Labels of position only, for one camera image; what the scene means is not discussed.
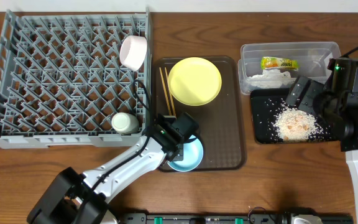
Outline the wooden chopstick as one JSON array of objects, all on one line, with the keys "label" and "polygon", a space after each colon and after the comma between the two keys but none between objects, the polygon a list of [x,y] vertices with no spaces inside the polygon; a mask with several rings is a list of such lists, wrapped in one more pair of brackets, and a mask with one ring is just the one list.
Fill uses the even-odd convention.
[{"label": "wooden chopstick", "polygon": [[[164,67],[164,70],[165,70],[165,78],[167,80],[167,83],[168,83],[168,72],[167,72],[167,68]],[[175,110],[175,105],[174,105],[174,102],[173,102],[173,96],[172,96],[172,93],[170,91],[170,87],[168,85],[168,93],[169,93],[169,100],[170,100],[170,107],[171,107],[171,110],[172,110],[172,115],[177,117],[177,114],[176,114],[176,110]]]},{"label": "wooden chopstick", "polygon": [[165,86],[165,80],[163,78],[163,73],[162,73],[162,68],[161,67],[159,67],[159,72],[160,72],[160,78],[161,78],[161,81],[162,81],[163,92],[164,92],[164,95],[165,95],[165,101],[166,101],[167,108],[168,108],[168,114],[171,116],[172,111],[171,111],[171,108],[170,108],[170,102],[169,102],[168,94],[167,94],[168,92],[167,92],[167,89],[166,89],[166,86]]}]

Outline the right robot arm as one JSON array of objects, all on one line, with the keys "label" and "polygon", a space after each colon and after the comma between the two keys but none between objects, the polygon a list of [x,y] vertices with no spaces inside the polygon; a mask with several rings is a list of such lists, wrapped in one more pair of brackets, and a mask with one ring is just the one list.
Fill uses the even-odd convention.
[{"label": "right robot arm", "polygon": [[325,83],[299,76],[286,103],[320,117],[341,142],[341,151],[351,173],[358,222],[358,59],[332,58]]}]

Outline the white cup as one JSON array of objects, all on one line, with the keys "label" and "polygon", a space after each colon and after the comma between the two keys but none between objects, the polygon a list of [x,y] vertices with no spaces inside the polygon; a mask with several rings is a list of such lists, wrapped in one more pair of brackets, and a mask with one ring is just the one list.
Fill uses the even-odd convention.
[{"label": "white cup", "polygon": [[134,134],[139,130],[137,118],[129,113],[116,113],[111,120],[113,129],[119,134]]}]

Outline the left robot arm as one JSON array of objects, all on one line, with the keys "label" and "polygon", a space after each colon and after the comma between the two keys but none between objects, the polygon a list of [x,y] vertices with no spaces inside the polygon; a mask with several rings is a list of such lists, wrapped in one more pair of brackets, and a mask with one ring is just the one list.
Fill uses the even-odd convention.
[{"label": "left robot arm", "polygon": [[176,119],[157,116],[128,150],[81,174],[61,171],[27,216],[27,223],[116,223],[110,201],[142,175],[172,161],[199,128],[188,114]]}]

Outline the pink bowl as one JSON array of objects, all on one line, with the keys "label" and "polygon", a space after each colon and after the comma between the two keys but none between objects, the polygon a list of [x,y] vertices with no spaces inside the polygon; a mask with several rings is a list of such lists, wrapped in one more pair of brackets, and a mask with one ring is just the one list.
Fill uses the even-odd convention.
[{"label": "pink bowl", "polygon": [[145,60],[147,54],[147,39],[142,36],[127,36],[120,48],[119,59],[123,66],[137,71]]}]

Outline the green yellow snack wrapper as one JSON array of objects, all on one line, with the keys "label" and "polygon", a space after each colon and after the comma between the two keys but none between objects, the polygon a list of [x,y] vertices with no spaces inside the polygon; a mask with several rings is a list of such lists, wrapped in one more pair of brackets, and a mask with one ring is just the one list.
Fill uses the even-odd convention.
[{"label": "green yellow snack wrapper", "polygon": [[269,69],[287,69],[287,70],[298,70],[299,64],[296,60],[279,57],[262,57],[260,62],[262,70]]}]

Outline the yellow plate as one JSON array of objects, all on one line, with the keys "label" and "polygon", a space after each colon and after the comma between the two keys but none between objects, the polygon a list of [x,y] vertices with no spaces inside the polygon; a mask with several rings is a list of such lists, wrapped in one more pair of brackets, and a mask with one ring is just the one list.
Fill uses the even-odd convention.
[{"label": "yellow plate", "polygon": [[184,58],[168,73],[168,85],[174,99],[188,106],[212,102],[223,84],[215,64],[201,57]]}]

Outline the light blue bowl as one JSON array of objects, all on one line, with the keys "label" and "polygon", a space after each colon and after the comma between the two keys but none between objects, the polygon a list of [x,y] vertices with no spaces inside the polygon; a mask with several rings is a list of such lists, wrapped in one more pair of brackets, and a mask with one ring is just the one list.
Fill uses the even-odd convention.
[{"label": "light blue bowl", "polygon": [[168,162],[168,165],[175,171],[189,172],[201,164],[203,155],[202,142],[195,135],[192,135],[189,138],[189,142],[183,145],[183,159],[181,161]]}]

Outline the white napkin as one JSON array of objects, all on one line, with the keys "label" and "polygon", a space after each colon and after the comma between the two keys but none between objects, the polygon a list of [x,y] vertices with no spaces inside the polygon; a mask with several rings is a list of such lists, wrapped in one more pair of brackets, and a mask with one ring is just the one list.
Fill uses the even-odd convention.
[{"label": "white napkin", "polygon": [[248,79],[251,86],[261,89],[281,88],[292,81],[290,72],[281,72],[279,69],[263,70],[262,74],[253,75]]}]

